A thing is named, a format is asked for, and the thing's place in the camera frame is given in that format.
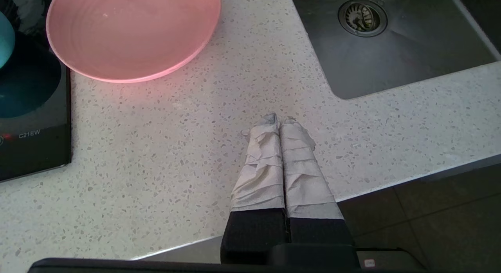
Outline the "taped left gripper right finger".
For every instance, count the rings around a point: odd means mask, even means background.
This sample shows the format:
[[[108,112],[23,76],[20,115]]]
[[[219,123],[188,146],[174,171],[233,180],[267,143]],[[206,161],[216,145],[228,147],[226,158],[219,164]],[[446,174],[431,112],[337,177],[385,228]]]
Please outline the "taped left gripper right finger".
[[[279,264],[358,268],[353,237],[314,155],[315,142],[295,119],[280,126],[289,243]]]

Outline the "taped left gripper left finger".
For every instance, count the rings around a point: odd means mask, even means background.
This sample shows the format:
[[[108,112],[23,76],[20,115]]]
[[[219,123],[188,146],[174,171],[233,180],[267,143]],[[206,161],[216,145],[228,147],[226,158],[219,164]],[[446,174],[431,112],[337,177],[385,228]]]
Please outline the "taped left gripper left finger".
[[[277,115],[271,113],[249,130],[245,162],[231,191],[221,262],[266,264],[272,248],[287,241],[283,159]]]

